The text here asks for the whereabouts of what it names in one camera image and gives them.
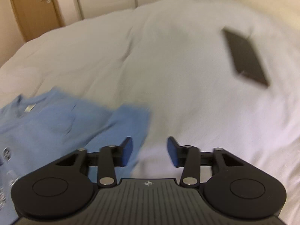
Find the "circular logo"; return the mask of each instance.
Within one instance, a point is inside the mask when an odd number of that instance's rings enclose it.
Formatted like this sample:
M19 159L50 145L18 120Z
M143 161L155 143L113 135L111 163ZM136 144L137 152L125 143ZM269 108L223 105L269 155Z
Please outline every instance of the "circular logo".
M3 155L4 160L9 161L11 158L11 150L8 147L5 148L2 155Z
M149 187L150 185L152 185L152 184L153 184L153 183L152 183L151 181L149 181L149 180L145 182L145 185L148 186L148 187Z

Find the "shirt tag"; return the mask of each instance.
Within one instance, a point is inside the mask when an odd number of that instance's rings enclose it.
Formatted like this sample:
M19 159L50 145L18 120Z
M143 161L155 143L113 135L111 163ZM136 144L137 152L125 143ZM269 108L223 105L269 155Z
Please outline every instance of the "shirt tag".
M26 109L24 110L25 113L30 112L34 107L35 107L36 103L33 105L29 105L28 107L26 107Z

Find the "silver screw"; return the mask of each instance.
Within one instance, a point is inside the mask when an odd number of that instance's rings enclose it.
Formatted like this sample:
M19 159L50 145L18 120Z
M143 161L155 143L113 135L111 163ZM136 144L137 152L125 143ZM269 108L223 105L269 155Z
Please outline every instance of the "silver screw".
M186 185L195 185L198 182L197 179L193 177L184 178L182 181Z
M99 180L100 184L102 185L112 185L115 180L113 178L110 178L110 177L104 177L104 178L101 178Z

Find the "mattress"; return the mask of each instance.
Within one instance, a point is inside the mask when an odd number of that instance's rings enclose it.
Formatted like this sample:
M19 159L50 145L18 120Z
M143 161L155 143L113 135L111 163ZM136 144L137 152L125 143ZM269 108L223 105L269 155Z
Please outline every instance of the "mattress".
M248 37L271 85L238 77L221 33ZM280 214L300 224L300 34L234 0L162 0L86 19L26 43L0 69L0 107L56 86L110 108L149 107L134 178L179 178L166 139L223 147L276 177ZM210 175L202 172L202 180Z

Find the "wrinkled sheet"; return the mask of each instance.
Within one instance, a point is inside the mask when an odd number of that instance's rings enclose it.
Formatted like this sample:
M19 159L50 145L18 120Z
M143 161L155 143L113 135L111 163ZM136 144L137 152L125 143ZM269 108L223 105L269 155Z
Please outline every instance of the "wrinkled sheet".
M235 74L224 26L252 41L268 89ZM298 32L233 0L163 0L26 43L0 69L0 107L54 86L110 108L151 109L133 177L180 177L168 136L202 151L223 147L279 179L288 194L280 217L300 224Z

